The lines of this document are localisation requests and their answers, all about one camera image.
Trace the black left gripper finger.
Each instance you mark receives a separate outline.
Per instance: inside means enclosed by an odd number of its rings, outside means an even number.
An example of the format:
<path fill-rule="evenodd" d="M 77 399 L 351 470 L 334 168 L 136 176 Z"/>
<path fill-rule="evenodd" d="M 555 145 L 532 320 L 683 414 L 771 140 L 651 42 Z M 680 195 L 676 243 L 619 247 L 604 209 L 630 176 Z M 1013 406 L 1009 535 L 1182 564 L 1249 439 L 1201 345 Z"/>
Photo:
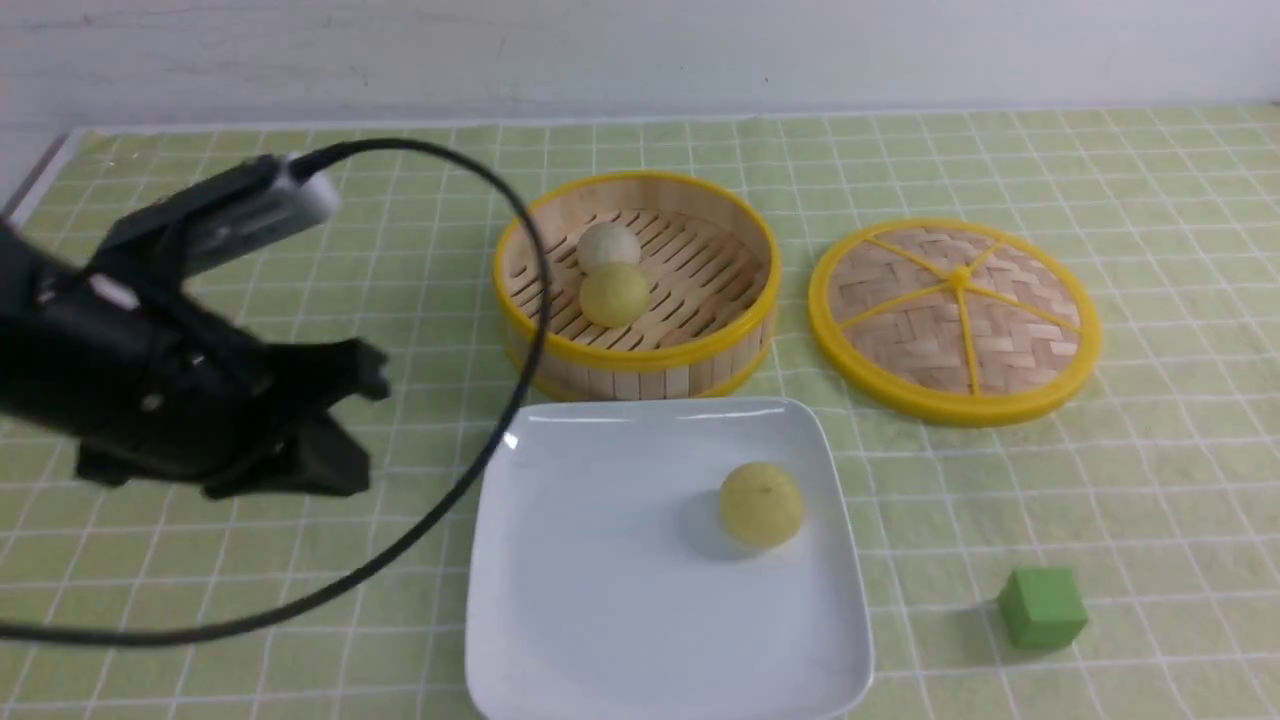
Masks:
<path fill-rule="evenodd" d="M 326 411 L 351 396 L 380 402 L 390 396 L 388 356 L 361 338 L 329 343 L 268 343 L 262 411 L 302 415 Z"/>

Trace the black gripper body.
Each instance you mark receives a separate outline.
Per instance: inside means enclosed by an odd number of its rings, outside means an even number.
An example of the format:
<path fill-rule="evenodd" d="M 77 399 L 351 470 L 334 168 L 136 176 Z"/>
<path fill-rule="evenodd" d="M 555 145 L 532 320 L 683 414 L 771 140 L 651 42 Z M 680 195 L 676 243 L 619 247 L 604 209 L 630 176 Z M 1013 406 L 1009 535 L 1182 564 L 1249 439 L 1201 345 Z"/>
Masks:
<path fill-rule="evenodd" d="M 72 266 L 3 224 L 3 411 L 76 438 L 87 480 L 204 488 L 283 438 L 265 345 L 183 281 Z"/>

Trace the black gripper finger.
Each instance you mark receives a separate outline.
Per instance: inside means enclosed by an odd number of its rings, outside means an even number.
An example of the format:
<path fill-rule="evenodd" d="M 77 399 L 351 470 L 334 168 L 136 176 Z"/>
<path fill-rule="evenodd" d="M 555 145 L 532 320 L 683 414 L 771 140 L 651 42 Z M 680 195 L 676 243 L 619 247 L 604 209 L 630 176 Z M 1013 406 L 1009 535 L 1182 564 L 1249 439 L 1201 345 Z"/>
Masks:
<path fill-rule="evenodd" d="M 346 498 L 371 486 L 367 450 L 329 413 L 305 418 L 247 464 L 204 483 L 210 500 L 253 495 Z"/>

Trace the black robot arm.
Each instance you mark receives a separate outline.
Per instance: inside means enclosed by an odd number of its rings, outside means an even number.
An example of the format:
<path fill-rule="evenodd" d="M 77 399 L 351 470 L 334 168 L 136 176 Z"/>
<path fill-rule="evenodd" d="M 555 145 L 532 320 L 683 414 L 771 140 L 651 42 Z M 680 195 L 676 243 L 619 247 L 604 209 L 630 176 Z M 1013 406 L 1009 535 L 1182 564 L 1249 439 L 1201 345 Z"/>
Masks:
<path fill-rule="evenodd" d="M 3 227 L 3 413 L 77 442 L 78 478 L 349 497 L 369 451 L 332 415 L 390 392 L 361 338 L 278 343 L 187 295 L 178 233 L 73 266 Z"/>

